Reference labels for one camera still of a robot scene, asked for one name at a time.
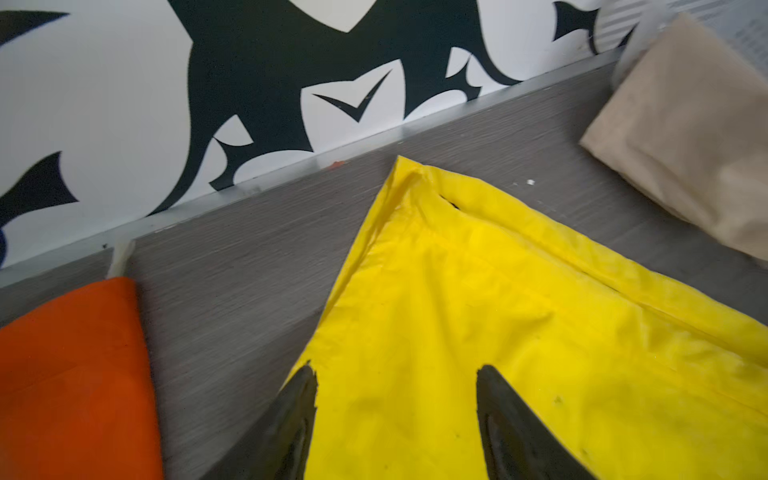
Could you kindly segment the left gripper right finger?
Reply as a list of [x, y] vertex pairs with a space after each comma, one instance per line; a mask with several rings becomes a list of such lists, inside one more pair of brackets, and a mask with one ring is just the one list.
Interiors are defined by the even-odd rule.
[[477, 417], [490, 479], [591, 479], [502, 374], [482, 366], [476, 380]]

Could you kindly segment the orange shorts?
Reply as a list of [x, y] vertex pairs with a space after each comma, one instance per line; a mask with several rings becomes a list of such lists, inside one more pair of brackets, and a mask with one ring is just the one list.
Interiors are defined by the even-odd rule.
[[105, 279], [1, 329], [4, 479], [161, 479], [155, 390], [135, 282], [134, 242]]

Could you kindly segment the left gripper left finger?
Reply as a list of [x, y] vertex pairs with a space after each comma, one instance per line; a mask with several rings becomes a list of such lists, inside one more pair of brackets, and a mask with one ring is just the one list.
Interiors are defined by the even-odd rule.
[[205, 479], [302, 479], [312, 442], [318, 379], [299, 368]]

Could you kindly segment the yellow shorts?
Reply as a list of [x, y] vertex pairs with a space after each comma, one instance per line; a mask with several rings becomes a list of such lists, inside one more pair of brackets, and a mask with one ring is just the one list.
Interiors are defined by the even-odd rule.
[[475, 178], [399, 158], [298, 359], [309, 479], [489, 479], [495, 367], [599, 479], [763, 479], [767, 329]]

